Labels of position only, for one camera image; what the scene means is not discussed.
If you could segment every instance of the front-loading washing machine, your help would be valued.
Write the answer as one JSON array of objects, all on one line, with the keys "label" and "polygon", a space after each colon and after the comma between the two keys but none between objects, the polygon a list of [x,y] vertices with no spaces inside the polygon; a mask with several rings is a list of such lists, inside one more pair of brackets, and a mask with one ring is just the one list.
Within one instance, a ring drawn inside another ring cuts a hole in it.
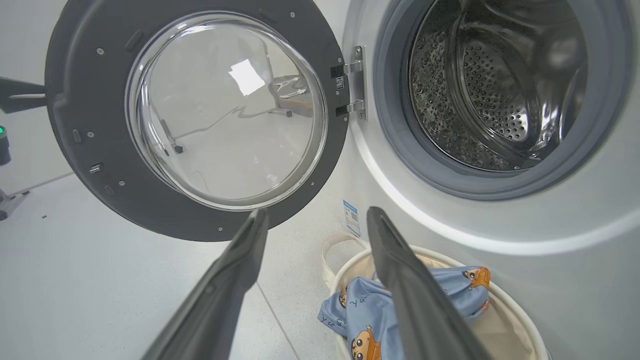
[{"label": "front-loading washing machine", "polygon": [[46,105],[105,205],[186,240],[230,240],[259,208],[278,225],[336,169],[349,215],[381,207],[411,244],[489,267],[554,358],[633,358],[639,17],[623,0],[71,0],[45,86],[5,81],[1,104]]}]

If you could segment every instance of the basket handle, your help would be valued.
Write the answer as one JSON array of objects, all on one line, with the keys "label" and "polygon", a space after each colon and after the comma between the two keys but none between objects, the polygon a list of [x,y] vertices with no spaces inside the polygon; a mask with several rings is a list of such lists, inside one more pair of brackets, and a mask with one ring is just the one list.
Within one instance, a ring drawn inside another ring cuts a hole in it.
[{"label": "basket handle", "polygon": [[327,287],[329,287],[329,289],[331,289],[333,285],[333,281],[335,280],[335,274],[331,271],[331,268],[329,268],[329,265],[327,265],[326,263],[326,255],[327,253],[329,253],[329,249],[331,249],[335,244],[342,243],[349,240],[353,240],[357,242],[362,247],[363,250],[368,249],[368,246],[364,241],[360,240],[356,236],[349,233],[340,233],[340,234],[329,236],[322,243],[322,250],[320,253],[320,258],[322,259],[322,277],[324,279],[324,283],[327,285]]}]

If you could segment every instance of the laundry basket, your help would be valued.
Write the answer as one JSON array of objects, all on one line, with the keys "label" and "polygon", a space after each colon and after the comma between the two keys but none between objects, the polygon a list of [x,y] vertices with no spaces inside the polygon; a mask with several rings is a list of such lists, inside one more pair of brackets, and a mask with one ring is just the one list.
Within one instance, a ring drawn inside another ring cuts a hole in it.
[{"label": "laundry basket", "polygon": [[[329,249],[337,243],[355,241],[364,249],[351,258],[338,274],[334,274],[326,263]],[[449,268],[464,264],[447,256],[421,247],[411,246],[415,255],[430,268]],[[342,291],[349,281],[358,276],[372,278],[375,272],[371,249],[351,234],[337,234],[327,238],[321,251],[324,282],[329,294]],[[522,308],[493,281],[489,289],[490,306],[485,314],[470,324],[478,340],[496,360],[547,360],[550,359],[545,344],[535,325]],[[346,339],[336,334],[338,359],[351,360]]]}]

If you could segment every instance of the qr code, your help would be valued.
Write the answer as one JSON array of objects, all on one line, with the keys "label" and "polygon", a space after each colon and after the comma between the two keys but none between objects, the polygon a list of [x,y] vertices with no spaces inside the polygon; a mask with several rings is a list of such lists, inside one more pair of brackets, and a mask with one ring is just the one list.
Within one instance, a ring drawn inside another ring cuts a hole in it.
[{"label": "qr code", "polygon": [[344,76],[335,79],[335,87],[340,90],[344,88]]}]

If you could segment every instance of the metal hinge bracket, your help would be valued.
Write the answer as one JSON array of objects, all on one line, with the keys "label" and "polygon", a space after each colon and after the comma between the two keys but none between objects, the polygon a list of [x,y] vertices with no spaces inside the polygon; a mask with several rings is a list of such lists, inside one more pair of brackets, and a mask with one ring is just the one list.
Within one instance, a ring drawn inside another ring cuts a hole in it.
[{"label": "metal hinge bracket", "polygon": [[334,78],[349,77],[349,93],[351,94],[350,103],[338,108],[336,114],[343,115],[346,120],[351,114],[357,116],[358,119],[366,120],[364,47],[354,47],[351,59],[353,60],[351,63],[332,68]]}]

